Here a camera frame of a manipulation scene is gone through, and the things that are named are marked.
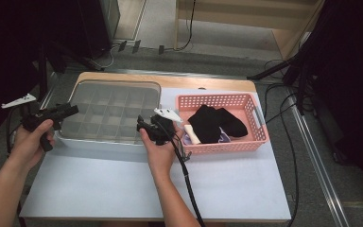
white tabletop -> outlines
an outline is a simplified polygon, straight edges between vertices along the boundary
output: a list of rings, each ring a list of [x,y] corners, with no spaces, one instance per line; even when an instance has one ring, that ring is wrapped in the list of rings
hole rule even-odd
[[[175,109],[177,95],[205,93],[228,92],[163,88],[162,107]],[[256,151],[193,155],[186,166],[204,219],[290,219],[270,142]],[[171,176],[194,214],[177,160]],[[43,159],[21,217],[153,220],[163,214],[143,146],[57,139]]]

pink plastic basket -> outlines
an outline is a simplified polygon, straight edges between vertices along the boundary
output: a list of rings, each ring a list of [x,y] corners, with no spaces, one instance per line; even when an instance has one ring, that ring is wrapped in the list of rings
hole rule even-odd
[[[248,135],[232,138],[230,143],[183,145],[184,151],[189,153],[213,153],[221,151],[254,151],[269,140],[268,130],[264,118],[260,115],[255,98],[250,93],[215,94],[215,95],[182,95],[176,97],[176,106],[184,124],[202,105],[215,109],[225,108],[239,118],[247,127]]]

hand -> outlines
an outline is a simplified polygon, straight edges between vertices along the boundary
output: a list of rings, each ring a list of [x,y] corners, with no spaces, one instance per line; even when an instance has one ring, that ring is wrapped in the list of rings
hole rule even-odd
[[[9,160],[14,164],[24,167],[29,171],[34,167],[43,156],[43,148],[40,146],[40,138],[47,132],[46,138],[53,146],[55,141],[53,140],[52,131],[53,121],[45,120],[34,132],[25,130],[22,126],[17,130],[17,134],[14,141],[14,147],[9,156]]]
[[[183,131],[173,122],[176,134],[182,138]],[[172,143],[168,142],[164,145],[155,145],[148,137],[146,130],[140,129],[141,139],[144,146],[146,146],[148,154],[148,164],[151,169],[152,176],[155,178],[169,177],[170,168],[172,167],[173,160],[175,159],[175,148]],[[176,136],[173,141],[178,144]]]

person's right hand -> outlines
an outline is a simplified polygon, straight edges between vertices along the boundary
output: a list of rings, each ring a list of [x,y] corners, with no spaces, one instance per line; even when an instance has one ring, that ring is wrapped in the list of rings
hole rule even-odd
[[[176,134],[182,138],[183,131],[173,122]],[[146,130],[140,129],[141,139],[147,149],[148,164],[151,169],[152,176],[156,178],[168,178],[170,168],[175,158],[175,148],[172,143],[168,142],[164,145],[155,145],[148,137]],[[179,144],[177,137],[173,138],[176,145]]]

wire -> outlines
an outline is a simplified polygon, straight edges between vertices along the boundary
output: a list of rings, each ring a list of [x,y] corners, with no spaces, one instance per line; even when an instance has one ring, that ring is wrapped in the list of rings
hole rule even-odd
[[[288,97],[285,98],[285,100],[282,102],[282,104],[281,104],[281,106],[279,108],[279,110],[281,112],[280,116],[281,116],[282,124],[283,124],[283,126],[285,128],[285,134],[287,135],[288,143],[289,143],[290,148],[291,148],[291,154],[293,155],[294,175],[295,175],[295,185],[296,185],[296,201],[295,201],[295,205],[294,205],[294,211],[293,211],[293,215],[291,216],[291,220],[287,224],[287,227],[290,227],[293,224],[293,221],[294,221],[294,219],[297,216],[297,210],[299,208],[299,196],[300,196],[300,191],[299,191],[299,189],[300,189],[300,187],[299,187],[299,173],[298,173],[298,170],[297,170],[296,151],[294,149],[293,142],[291,140],[290,134],[288,133],[287,126],[285,125],[285,120],[283,118],[283,112],[282,112],[282,107],[283,107],[283,105],[285,104],[285,102],[287,101],[287,99],[290,96],[288,96]]]
[[[267,121],[267,123],[269,123],[270,121],[272,121],[272,120],[273,120],[273,119],[275,119],[276,117],[278,117],[278,116],[282,115],[284,112],[286,112],[288,109],[290,109],[291,107],[293,107],[293,106],[295,106],[295,105],[296,105],[296,103],[293,103],[293,104],[291,104],[289,107],[287,107],[286,109],[284,109],[283,111],[280,111],[278,114],[274,115],[271,119],[269,119],[269,120]]]
[[[184,1],[184,11],[185,11],[185,15],[187,15],[187,1]],[[187,17],[185,18],[185,27],[187,27],[187,30],[190,31],[190,27],[188,27]]]
[[[99,66],[99,67],[101,67],[101,68],[108,68],[108,67],[110,67],[111,65],[113,65],[113,63],[114,63],[114,57],[113,57],[113,53],[112,53],[112,51],[117,47],[118,45],[114,45],[112,48],[111,48],[111,50],[109,51],[109,53],[111,54],[111,63],[110,64],[108,64],[108,65],[101,65],[101,64],[99,64],[99,63],[97,63],[96,61],[94,61],[94,60],[91,60],[91,62],[92,63],[94,63],[96,66]]]
[[[188,29],[190,31],[190,36],[188,38],[187,43],[184,46],[179,47],[179,48],[166,48],[166,49],[164,49],[164,51],[166,51],[166,50],[182,51],[182,50],[185,49],[185,47],[187,47],[190,44],[191,38],[193,37],[193,20],[194,20],[194,10],[196,8],[196,1],[197,0],[194,0],[194,2],[193,2],[193,9],[191,11],[190,29]]]
[[[178,138],[178,141],[179,141],[179,148],[180,148],[181,157],[182,157],[184,162],[187,162],[188,160],[190,160],[191,151],[187,156],[185,156],[184,148],[182,146],[182,140],[177,134],[175,134],[175,135],[176,135],[176,137]]]
[[[268,94],[268,91],[275,88],[275,87],[280,87],[280,86],[284,86],[283,84],[270,84],[265,92],[265,101],[266,101],[266,105],[267,105],[267,94]],[[289,110],[291,107],[295,106],[296,103],[293,103],[291,104],[290,106],[288,106],[287,108],[285,108],[284,110],[282,110],[285,102],[292,96],[295,96],[297,93],[293,93],[293,94],[290,94],[289,96],[287,96],[283,101],[282,101],[282,104],[279,108],[279,113],[276,114],[275,116],[273,116],[271,119],[269,119],[267,121],[267,123],[269,123],[271,120],[273,120],[274,118],[276,118],[277,116],[280,116],[281,117],[281,120],[282,120],[282,124],[284,126],[284,129],[285,129],[285,133],[286,133],[286,136],[287,136],[287,139],[288,139],[288,142],[289,142],[289,145],[290,145],[290,148],[291,148],[291,153],[292,153],[292,156],[293,156],[293,166],[294,166],[294,176],[295,176],[295,186],[296,186],[296,200],[295,200],[295,205],[294,205],[294,210],[293,210],[293,215],[291,216],[291,220],[289,221],[289,223],[287,224],[287,227],[290,227],[292,224],[293,224],[293,221],[294,219],[296,218],[297,216],[297,210],[298,210],[298,207],[299,207],[299,196],[300,196],[300,186],[299,186],[299,174],[298,174],[298,169],[297,169],[297,158],[296,158],[296,151],[294,149],[294,146],[293,146],[293,142],[291,140],[291,137],[290,137],[290,134],[288,133],[288,130],[287,130],[287,126],[285,125],[285,120],[283,118],[283,113],[286,112],[287,110]],[[264,118],[266,117],[266,112],[267,110],[267,107],[265,108],[265,114],[264,114]]]
[[[270,61],[267,61],[265,64],[264,64],[264,71],[267,71],[267,65],[273,61],[281,61],[281,62],[284,62],[283,60],[270,60]],[[279,72],[282,74],[282,76],[284,77],[285,74],[283,73],[282,69],[279,70]],[[270,77],[274,78],[274,79],[280,79],[280,78],[277,78],[277,77],[274,77],[273,75],[269,75]]]
[[[297,88],[295,86],[288,86],[288,85],[285,85],[283,83],[272,83],[270,84],[266,91],[265,91],[265,108],[264,108],[264,119],[267,118],[267,113],[268,113],[268,92],[270,90],[272,90],[273,88],[277,88],[277,87],[291,87],[291,88]]]
[[[181,169],[184,174],[185,184],[187,185],[188,195],[190,196],[190,201],[193,205],[194,211],[196,212],[197,220],[199,221],[200,226],[205,227],[205,223],[202,220],[201,214],[199,213],[199,208],[197,207],[197,204],[196,204],[196,199],[194,198],[193,188],[191,187],[190,178],[188,177],[188,170],[187,170],[187,167],[185,166],[184,160],[182,159],[178,146],[176,146],[175,142],[173,141],[173,137],[169,135],[169,133],[164,128],[164,126],[161,125],[161,123],[159,123],[158,121],[153,122],[153,123],[158,125],[161,128],[161,130],[166,134],[169,141],[172,143],[172,145],[175,149],[176,157],[178,157],[179,162],[181,163]]]

